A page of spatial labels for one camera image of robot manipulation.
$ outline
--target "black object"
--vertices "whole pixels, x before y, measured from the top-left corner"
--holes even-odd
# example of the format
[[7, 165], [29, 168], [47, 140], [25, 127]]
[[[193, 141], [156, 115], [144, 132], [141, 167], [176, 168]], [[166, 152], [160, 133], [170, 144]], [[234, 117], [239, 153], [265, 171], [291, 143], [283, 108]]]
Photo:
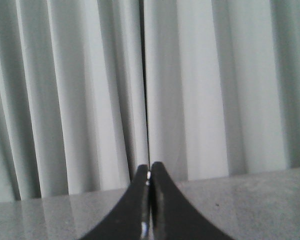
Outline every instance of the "black object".
[[150, 201], [155, 240], [233, 240], [188, 202], [162, 162], [151, 167]]
[[144, 240], [149, 232], [148, 166], [140, 165], [111, 212], [81, 240]]

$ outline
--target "marble tabletop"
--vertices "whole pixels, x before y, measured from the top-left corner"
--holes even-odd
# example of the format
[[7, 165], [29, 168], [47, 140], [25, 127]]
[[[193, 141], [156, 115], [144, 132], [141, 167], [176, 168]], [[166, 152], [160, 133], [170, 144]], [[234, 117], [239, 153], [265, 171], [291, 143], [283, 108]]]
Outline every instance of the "marble tabletop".
[[[199, 212], [236, 240], [300, 240], [300, 168], [177, 186]], [[78, 239], [124, 191], [0, 203], [0, 240]]]

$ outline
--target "black curved piece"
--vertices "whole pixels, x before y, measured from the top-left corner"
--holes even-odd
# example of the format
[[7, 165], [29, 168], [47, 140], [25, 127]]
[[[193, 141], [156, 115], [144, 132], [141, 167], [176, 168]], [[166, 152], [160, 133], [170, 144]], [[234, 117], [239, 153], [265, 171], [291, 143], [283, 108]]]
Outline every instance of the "black curved piece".
[[134, 178], [111, 212], [81, 240], [145, 240], [149, 232], [148, 166]]
[[155, 240], [233, 240], [188, 202], [162, 162], [152, 164], [150, 181]]

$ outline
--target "gray marble surface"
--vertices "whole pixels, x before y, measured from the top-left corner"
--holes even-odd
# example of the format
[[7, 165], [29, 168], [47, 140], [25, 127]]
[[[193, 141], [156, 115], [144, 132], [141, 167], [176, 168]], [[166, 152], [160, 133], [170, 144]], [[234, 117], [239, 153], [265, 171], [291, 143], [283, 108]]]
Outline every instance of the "gray marble surface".
[[[300, 240], [300, 168], [180, 182], [178, 187], [236, 240]], [[124, 191], [0, 203], [0, 240], [78, 239], [102, 220]]]

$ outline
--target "curtain fold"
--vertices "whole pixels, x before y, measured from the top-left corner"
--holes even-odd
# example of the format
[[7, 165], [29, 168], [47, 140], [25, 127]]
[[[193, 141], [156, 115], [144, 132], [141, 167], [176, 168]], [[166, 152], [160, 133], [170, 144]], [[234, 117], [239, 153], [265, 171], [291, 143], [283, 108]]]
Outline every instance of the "curtain fold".
[[0, 0], [0, 202], [300, 167], [300, 0]]

